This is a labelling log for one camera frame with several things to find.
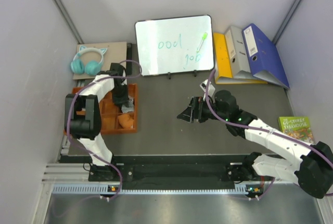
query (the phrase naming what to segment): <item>white label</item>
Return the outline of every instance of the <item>white label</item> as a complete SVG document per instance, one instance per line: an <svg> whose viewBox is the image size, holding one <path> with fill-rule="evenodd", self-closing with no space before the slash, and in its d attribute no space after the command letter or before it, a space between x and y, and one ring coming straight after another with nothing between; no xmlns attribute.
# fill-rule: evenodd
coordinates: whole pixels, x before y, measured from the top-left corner
<svg viewBox="0 0 333 224"><path fill-rule="evenodd" d="M225 34L225 41L227 43L229 59L231 60L234 57L234 55L236 54L233 37L231 36L231 30L228 30L227 33Z"/></svg>
<svg viewBox="0 0 333 224"><path fill-rule="evenodd" d="M258 53L257 45L255 43L252 26L244 29L245 41L248 47L249 56Z"/></svg>

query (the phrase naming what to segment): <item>robotic hand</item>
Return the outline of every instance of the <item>robotic hand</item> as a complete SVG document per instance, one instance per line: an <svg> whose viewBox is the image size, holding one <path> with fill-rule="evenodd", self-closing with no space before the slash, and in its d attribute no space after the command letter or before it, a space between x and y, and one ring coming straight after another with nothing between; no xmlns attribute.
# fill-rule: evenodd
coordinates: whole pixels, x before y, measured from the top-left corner
<svg viewBox="0 0 333 224"><path fill-rule="evenodd" d="M126 79L106 79L95 82L99 79L108 76L125 76L125 68L116 63L112 63L110 70L101 71L97 74L95 79L91 82L92 86L80 93L75 101L74 110L71 115L70 133L81 142L84 147L91 152L95 170L104 171L105 175L108 171L112 175L111 168L107 168L106 164L97 159L94 155L111 162L112 153L106 147L104 140L100 134L101 131L101 117L99 111L99 102L104 96L112 91L112 101L115 105L121 106L129 101L128 88ZM69 114L70 105L73 101L75 94L68 94L65 100L65 130L67 128L67 119ZM85 115L78 115L77 111L85 111Z"/></svg>
<svg viewBox="0 0 333 224"><path fill-rule="evenodd" d="M206 83L201 85L203 89L206 89ZM274 158L257 152L251 153L246 156L240 169L239 167L228 166L229 175L236 175L239 178L237 174L241 173L249 180L257 176L271 176L295 183L315 198L325 196L333 184L333 170L321 157L309 148L274 135L273 132L279 131L265 124L257 116L240 109L235 97L229 91L216 92L214 102L212 99L214 90L208 89L211 93L209 93L210 96L206 100L210 100L210 105L219 117L232 123L269 130L267 133L250 128L226 125L227 130L233 136L240 136L248 141L256 142L283 157ZM216 120L216 117L208 108L206 100L203 97L192 97L187 109L179 114L177 118L190 123L195 121L202 123L208 119ZM332 151L327 144L323 142L318 142L315 145L305 142L304 144L311 145L330 161L333 161Z"/></svg>

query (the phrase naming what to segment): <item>headphone headband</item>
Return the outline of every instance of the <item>headphone headband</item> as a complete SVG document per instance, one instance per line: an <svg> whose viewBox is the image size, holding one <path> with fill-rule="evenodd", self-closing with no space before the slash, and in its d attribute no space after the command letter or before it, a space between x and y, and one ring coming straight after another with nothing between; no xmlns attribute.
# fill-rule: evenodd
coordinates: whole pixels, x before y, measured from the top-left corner
<svg viewBox="0 0 333 224"><path fill-rule="evenodd" d="M106 52L107 48L87 48L84 45L80 45L79 52L77 52L73 58L73 61L76 59L79 59L83 54L88 53L88 52L97 52L100 54L100 62L98 64L102 64L104 61L104 54Z"/></svg>

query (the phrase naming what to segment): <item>gray binder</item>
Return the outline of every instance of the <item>gray binder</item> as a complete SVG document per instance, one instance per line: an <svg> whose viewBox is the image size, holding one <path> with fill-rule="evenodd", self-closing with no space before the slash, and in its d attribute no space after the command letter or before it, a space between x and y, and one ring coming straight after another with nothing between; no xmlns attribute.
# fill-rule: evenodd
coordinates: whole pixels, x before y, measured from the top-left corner
<svg viewBox="0 0 333 224"><path fill-rule="evenodd" d="M236 26L230 26L225 33L225 41L233 78L261 81L251 74L241 29Z"/></svg>

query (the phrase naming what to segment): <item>gray floor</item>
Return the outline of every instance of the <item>gray floor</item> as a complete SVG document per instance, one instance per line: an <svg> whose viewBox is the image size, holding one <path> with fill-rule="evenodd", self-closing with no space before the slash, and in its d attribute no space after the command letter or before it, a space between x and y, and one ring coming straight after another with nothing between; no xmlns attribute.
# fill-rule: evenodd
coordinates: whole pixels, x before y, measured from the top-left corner
<svg viewBox="0 0 333 224"><path fill-rule="evenodd" d="M86 195L52 195L45 223L324 224L315 198L294 185L274 185L259 202L227 195L120 195L107 203Z"/></svg>
<svg viewBox="0 0 333 224"><path fill-rule="evenodd" d="M138 60L133 48L133 59ZM176 116L187 106L192 96L203 95L199 84L209 72L197 77L190 73L140 77L137 83L138 132L136 134L104 135L107 147L115 155L167 154L248 154L253 151L271 153L263 147L233 137L224 124L209 120L205 123L186 123ZM229 90L240 108L257 115L278 129L279 116L291 116L289 101L283 88L270 84L217 85L216 90ZM70 155L84 154L70 148Z"/></svg>

